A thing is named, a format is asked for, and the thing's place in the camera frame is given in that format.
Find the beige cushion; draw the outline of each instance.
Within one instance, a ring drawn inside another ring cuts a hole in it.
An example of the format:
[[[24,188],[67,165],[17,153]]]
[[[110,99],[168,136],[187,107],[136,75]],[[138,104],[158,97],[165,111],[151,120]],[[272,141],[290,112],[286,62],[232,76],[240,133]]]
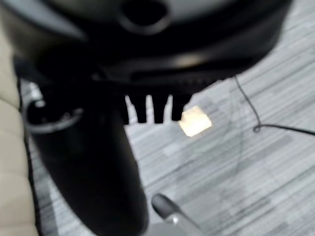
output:
[[[37,236],[19,95],[8,48],[0,37],[0,236]]]

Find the black cable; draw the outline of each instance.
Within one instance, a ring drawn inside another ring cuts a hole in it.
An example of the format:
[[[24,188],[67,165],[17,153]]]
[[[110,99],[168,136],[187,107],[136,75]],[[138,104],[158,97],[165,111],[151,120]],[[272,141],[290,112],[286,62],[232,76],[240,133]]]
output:
[[[246,93],[243,90],[242,86],[240,85],[240,82],[238,81],[237,76],[235,76],[234,78],[235,78],[235,82],[236,82],[236,85],[237,85],[238,89],[240,90],[240,92],[242,93],[242,95],[244,96],[245,100],[248,102],[248,104],[250,105],[252,111],[254,112],[254,114],[256,116],[257,125],[253,128],[253,131],[255,133],[259,133],[261,131],[262,127],[271,127],[271,128],[285,129],[285,130],[290,130],[290,131],[294,131],[294,132],[299,132],[299,133],[315,136],[315,132],[311,131],[311,130],[299,129],[299,128],[295,128],[295,127],[283,126],[283,125],[278,125],[278,124],[263,124],[263,123],[261,123],[261,120],[260,120],[260,117],[259,117],[259,114],[258,114],[256,108],[254,107],[254,105],[252,104],[251,100],[248,98],[248,96],[246,95]]]

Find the gray striped carpet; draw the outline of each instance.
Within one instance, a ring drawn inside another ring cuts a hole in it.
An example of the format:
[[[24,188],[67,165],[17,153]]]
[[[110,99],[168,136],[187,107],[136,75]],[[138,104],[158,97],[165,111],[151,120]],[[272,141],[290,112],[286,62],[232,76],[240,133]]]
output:
[[[239,79],[264,122],[315,130],[314,73],[315,1],[298,0],[278,47]],[[233,80],[196,95],[188,108],[195,105],[213,127],[193,138],[177,123],[153,125],[152,116],[151,124],[136,124],[130,106],[126,130],[148,199],[166,194],[207,236],[314,236],[315,138],[268,128],[253,133],[256,120]],[[170,106],[166,113],[169,120]],[[43,234],[92,235],[30,149]],[[150,212],[152,223],[161,221]]]

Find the round hole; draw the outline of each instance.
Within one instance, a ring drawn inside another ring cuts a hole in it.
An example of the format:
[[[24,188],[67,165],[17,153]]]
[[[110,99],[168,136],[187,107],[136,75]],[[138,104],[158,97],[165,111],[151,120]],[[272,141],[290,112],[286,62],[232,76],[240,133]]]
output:
[[[154,0],[130,0],[123,4],[123,14],[133,24],[148,27],[160,22],[167,16],[166,6]]]

